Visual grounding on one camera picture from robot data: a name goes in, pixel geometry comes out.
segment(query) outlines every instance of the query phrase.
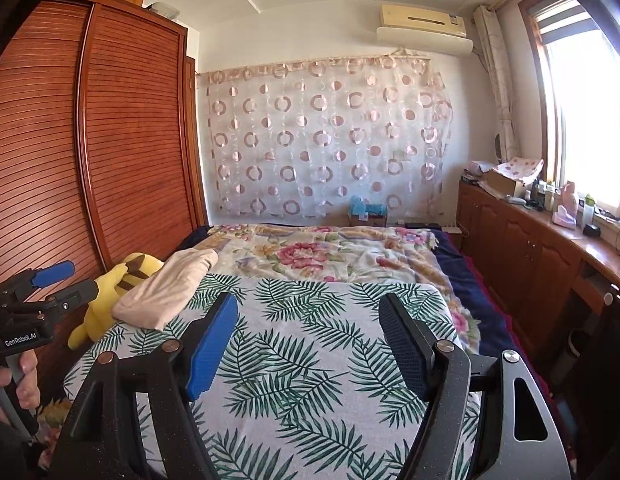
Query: green fern pattern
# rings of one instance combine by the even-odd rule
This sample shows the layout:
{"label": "green fern pattern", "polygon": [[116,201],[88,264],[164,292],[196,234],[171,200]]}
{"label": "green fern pattern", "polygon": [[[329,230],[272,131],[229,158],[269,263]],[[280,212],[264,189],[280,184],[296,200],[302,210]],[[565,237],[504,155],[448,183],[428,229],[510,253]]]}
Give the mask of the green fern pattern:
{"label": "green fern pattern", "polygon": [[[392,480],[426,405],[407,389],[378,322],[397,294],[410,316],[461,345],[438,291],[416,283],[289,282],[208,274],[163,331],[117,322],[81,357],[64,387],[74,397],[102,351],[119,358],[181,338],[222,292],[239,319],[210,391],[190,404],[221,480]],[[138,394],[146,459],[163,474],[148,396]],[[478,423],[468,398],[451,480],[465,480]]]}

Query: bed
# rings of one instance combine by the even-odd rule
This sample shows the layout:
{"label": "bed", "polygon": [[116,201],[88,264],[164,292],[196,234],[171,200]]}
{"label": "bed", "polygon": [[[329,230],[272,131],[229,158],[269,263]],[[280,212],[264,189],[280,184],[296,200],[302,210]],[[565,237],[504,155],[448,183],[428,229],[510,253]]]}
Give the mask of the bed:
{"label": "bed", "polygon": [[[164,332],[117,322],[64,386],[73,399],[100,352],[151,351],[232,292],[239,322],[212,388],[193,405],[223,479],[381,480],[399,472],[425,408],[384,342],[376,314],[383,294],[395,292],[414,318],[468,352],[520,350],[471,263],[439,231],[232,225],[202,228],[180,249],[192,246],[215,249],[219,262],[187,308]],[[137,402],[146,459],[161,473],[147,397]],[[471,394],[454,480],[467,473],[478,407]]]}

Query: yellow plush toy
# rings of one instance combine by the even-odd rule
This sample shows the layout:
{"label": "yellow plush toy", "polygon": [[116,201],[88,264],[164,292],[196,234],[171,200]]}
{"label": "yellow plush toy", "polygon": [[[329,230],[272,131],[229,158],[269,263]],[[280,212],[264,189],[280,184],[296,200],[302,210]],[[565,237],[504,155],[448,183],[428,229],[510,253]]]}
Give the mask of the yellow plush toy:
{"label": "yellow plush toy", "polygon": [[119,298],[130,288],[152,276],[161,267],[163,267],[163,262],[154,256],[133,253],[109,272],[95,279],[99,293],[93,301],[88,303],[84,322],[72,331],[68,346],[72,350],[77,349],[88,337],[92,341],[98,341],[106,330],[114,325],[114,319],[110,313]]}

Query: window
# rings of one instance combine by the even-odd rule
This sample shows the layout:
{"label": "window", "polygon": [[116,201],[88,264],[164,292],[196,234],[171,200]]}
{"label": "window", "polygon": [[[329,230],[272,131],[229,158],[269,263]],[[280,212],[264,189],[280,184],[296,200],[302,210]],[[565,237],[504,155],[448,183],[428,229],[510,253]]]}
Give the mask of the window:
{"label": "window", "polygon": [[620,58],[576,0],[525,11],[545,94],[546,177],[574,181],[620,216]]}

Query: blue gripper pad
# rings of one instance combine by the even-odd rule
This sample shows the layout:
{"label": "blue gripper pad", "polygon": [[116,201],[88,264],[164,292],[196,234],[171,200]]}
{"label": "blue gripper pad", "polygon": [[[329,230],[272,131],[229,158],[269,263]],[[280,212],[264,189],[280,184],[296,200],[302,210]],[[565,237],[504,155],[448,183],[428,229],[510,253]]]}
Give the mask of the blue gripper pad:
{"label": "blue gripper pad", "polygon": [[190,375],[186,385],[186,393],[191,402],[212,386],[216,369],[239,319],[239,307],[232,294],[222,294],[217,301],[222,301],[222,304],[218,310],[215,308],[216,303],[210,309],[208,315],[214,314],[216,310],[214,319],[192,352]]}
{"label": "blue gripper pad", "polygon": [[53,283],[67,280],[74,274],[74,264],[70,260],[40,269],[32,279],[32,285],[44,288]]}
{"label": "blue gripper pad", "polygon": [[427,402],[429,399],[427,399],[426,358],[397,313],[397,308],[403,308],[398,298],[396,298],[394,305],[387,294],[379,300],[379,322],[383,329],[383,335],[392,350],[408,390],[414,392],[419,399]]}

